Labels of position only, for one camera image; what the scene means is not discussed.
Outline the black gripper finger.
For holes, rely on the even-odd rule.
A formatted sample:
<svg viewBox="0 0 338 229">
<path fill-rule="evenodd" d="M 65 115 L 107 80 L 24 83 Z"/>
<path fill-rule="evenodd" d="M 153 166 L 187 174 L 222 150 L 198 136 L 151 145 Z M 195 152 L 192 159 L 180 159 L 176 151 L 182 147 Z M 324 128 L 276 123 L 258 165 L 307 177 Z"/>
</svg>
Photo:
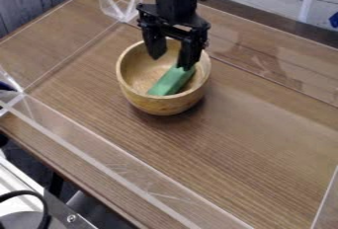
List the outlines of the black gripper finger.
<svg viewBox="0 0 338 229">
<path fill-rule="evenodd" d="M 167 52 L 167 39 L 163 27 L 149 22 L 141 22 L 140 27 L 148 55 L 153 60 L 157 60 Z"/>
<path fill-rule="evenodd" d="M 182 67 L 184 71 L 188 71 L 199 61 L 202 49 L 203 40 L 200 37 L 183 38 L 180 40 L 176 66 Z"/>
</svg>

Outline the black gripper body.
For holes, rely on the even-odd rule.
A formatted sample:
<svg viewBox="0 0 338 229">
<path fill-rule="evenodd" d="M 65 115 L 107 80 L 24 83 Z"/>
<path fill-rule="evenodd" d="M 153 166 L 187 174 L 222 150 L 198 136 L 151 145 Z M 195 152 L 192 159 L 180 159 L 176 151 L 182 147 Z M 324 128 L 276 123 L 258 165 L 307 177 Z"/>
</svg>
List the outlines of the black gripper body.
<svg viewBox="0 0 338 229">
<path fill-rule="evenodd" d="M 155 0 L 153 3 L 139 3 L 139 20 L 163 27 L 165 38 L 182 40 L 200 37 L 203 47 L 207 42 L 210 23 L 196 14 L 196 4 L 207 0 Z"/>
</svg>

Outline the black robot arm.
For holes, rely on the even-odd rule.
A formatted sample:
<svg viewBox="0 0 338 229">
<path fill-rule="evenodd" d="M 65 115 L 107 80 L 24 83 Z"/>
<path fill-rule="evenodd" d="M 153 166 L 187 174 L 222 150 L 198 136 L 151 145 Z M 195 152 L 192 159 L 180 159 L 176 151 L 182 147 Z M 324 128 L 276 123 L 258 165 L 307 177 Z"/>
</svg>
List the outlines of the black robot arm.
<svg viewBox="0 0 338 229">
<path fill-rule="evenodd" d="M 200 0 L 156 0 L 139 3 L 137 26 L 141 28 L 148 55 L 157 60 L 167 52 L 167 38 L 180 42 L 176 66 L 190 70 L 207 46 L 210 23 L 196 14 Z"/>
</svg>

